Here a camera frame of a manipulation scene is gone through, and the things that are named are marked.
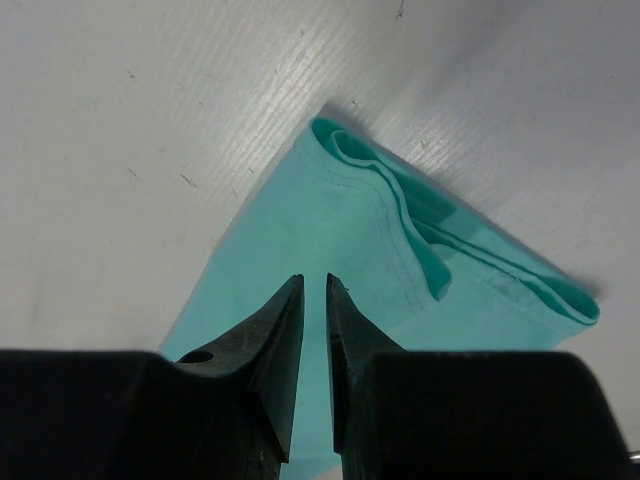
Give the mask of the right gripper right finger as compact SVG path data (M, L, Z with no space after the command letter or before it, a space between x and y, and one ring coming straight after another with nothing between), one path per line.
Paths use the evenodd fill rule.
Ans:
M635 479L595 376L563 352L408 351L326 283L334 449L347 479Z

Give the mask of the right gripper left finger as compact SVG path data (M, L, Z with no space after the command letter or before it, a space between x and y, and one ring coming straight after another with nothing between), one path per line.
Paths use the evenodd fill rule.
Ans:
M5 350L5 479L275 479L289 459L304 325L295 275L177 361Z

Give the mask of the teal t-shirt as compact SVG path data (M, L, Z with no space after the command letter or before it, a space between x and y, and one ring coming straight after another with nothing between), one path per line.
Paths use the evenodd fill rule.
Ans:
M215 248L162 351L181 354L305 282L285 479L335 467L325 329L328 275L401 346L539 350L594 325L593 296L540 256L331 119L317 117Z

